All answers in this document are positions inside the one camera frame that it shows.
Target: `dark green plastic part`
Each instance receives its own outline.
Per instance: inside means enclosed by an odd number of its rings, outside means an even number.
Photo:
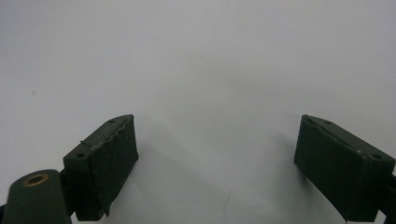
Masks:
[[[2,224],[22,223],[71,223],[57,171],[37,171],[11,185]]]
[[[395,160],[325,119],[304,115],[295,163],[348,221],[372,222]]]
[[[64,157],[78,220],[96,221],[109,214],[137,159],[133,115],[107,121]]]

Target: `white background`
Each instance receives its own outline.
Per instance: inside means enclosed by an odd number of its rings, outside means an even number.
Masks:
[[[3,0],[0,203],[13,181],[63,169],[79,140],[133,113],[140,160],[100,223],[345,223],[293,164],[300,118],[396,157],[395,11]]]

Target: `hole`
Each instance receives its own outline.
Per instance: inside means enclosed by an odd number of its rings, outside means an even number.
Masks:
[[[78,153],[77,154],[77,158],[84,158],[84,157],[86,157],[87,155],[85,155],[85,153]]]
[[[34,187],[34,186],[37,186],[37,185],[42,184],[42,183],[45,182],[48,178],[49,178],[49,176],[46,175],[46,174],[32,175],[32,176],[28,177],[27,179],[25,179],[25,180],[23,181],[23,185],[24,185],[25,187],[28,187],[28,188]]]
[[[376,158],[376,159],[380,160],[380,159],[381,159],[381,156],[380,156],[380,155],[373,154],[373,158]]]

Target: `white surface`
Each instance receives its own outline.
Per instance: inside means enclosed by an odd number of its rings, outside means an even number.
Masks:
[[[0,203],[13,181],[61,170],[79,140],[133,113],[140,160],[100,223],[345,223],[292,162],[300,118],[396,157],[395,11],[1,1]]]

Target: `screw hole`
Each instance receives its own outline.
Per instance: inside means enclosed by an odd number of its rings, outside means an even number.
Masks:
[[[380,156],[380,155],[374,154],[374,155],[373,155],[373,158],[376,158],[376,159],[380,160],[380,159],[381,159],[381,156]]]
[[[86,157],[87,155],[85,155],[85,153],[78,153],[77,154],[77,158],[84,158],[84,157]]]
[[[28,188],[34,187],[36,185],[39,185],[39,184],[45,182],[48,178],[49,178],[49,176],[46,174],[32,175],[23,181],[23,185]]]

